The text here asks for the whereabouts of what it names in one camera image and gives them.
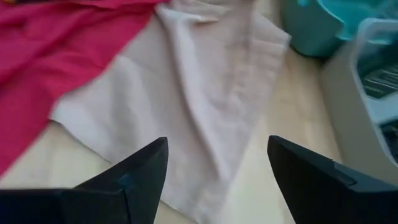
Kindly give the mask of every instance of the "teal container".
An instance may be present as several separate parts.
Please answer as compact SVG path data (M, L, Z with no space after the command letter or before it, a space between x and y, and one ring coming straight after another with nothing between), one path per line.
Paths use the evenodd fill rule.
M351 40L359 23L376 17L388 0L282 0L282 25L291 46L311 57L330 57Z

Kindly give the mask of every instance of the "plastic bin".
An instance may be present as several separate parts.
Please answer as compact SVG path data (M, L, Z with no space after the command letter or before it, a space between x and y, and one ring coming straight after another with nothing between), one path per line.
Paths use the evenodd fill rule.
M329 57L389 0L282 0L282 25L301 54Z
M386 34L398 34L398 21L364 20L355 40L325 65L320 83L344 164L398 185L398 163L380 129L386 116L398 114L394 111L398 97L386 99L389 101L384 104L390 107L382 107L381 101L375 103L365 94L356 71L360 55L371 54L380 44L386 44L373 41L374 37Z

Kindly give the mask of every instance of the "cloth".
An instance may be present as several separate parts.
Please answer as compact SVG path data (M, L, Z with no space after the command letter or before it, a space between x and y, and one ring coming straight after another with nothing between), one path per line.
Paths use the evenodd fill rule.
M54 102L101 74L158 1L0 2L0 174L44 129Z
M253 4L159 4L107 71L65 95L52 119L114 164L167 136L162 200L198 223L219 223L289 40Z

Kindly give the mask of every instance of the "table surface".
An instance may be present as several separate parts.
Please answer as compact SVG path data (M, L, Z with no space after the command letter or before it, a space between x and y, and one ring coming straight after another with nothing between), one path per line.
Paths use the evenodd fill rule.
M258 8L272 17L272 0ZM330 120L318 84L319 64L289 50L265 114L259 120L241 168L221 212L222 222L294 223L276 184L266 146L276 134L340 161ZM0 181L1 188L74 187L111 165L51 123ZM161 203L157 224L193 223Z

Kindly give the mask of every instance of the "laundry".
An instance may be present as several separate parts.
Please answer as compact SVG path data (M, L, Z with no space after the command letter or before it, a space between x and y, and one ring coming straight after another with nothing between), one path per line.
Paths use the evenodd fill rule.
M52 119L113 164L167 136L162 200L198 223L219 211L271 95L289 36L254 1L159 4L95 81Z
M161 1L0 2L0 174L46 127L54 102L101 74Z

